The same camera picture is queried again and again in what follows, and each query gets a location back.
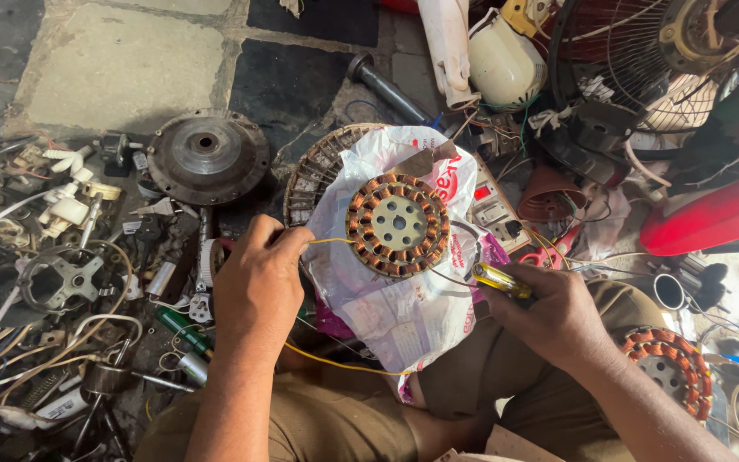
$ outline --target plastic fan part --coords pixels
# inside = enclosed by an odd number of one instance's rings
[[[652,255],[670,256],[703,250],[739,239],[739,181],[696,199],[663,216],[649,214],[641,244]]]
[[[574,183],[552,167],[540,164],[529,175],[520,197],[518,216],[535,223],[551,223],[571,216],[575,211],[562,195],[568,195],[579,209],[586,205],[586,196]]]

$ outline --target gear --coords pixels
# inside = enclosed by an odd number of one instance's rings
[[[213,278],[224,264],[224,248],[215,239],[208,239],[201,246],[201,279],[207,287],[213,287]]]

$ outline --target gray stone tile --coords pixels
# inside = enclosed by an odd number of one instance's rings
[[[230,7],[231,0],[115,0],[128,5],[147,6],[159,10],[193,15],[220,15]]]
[[[429,56],[396,53],[393,55],[393,82],[404,93],[424,105],[434,116],[446,111],[446,98],[437,90],[435,72]]]
[[[39,70],[27,113],[38,123],[153,131],[210,106],[222,42],[209,27],[89,3]]]

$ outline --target cylindrical capacitor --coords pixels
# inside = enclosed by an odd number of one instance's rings
[[[515,278],[492,268],[486,263],[476,263],[472,267],[472,277],[519,299],[528,299],[532,295],[532,289],[528,285],[516,281]]]
[[[178,362],[179,369],[189,374],[195,380],[195,383],[204,386],[207,384],[207,367],[209,364],[201,359],[194,352],[188,352],[184,358]]]

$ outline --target white plastic bag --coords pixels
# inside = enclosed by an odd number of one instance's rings
[[[446,137],[427,127],[384,127],[370,131],[341,153],[344,168],[323,194],[307,227],[316,238],[345,237],[346,209],[355,191]],[[446,205],[450,239],[435,270],[470,283],[487,232],[465,220],[472,202],[477,162],[467,152],[442,160],[420,179]],[[425,271],[411,278],[380,275],[361,263],[350,244],[311,246],[302,263],[323,302],[365,342],[390,372],[415,372],[463,340],[475,324],[470,289]]]

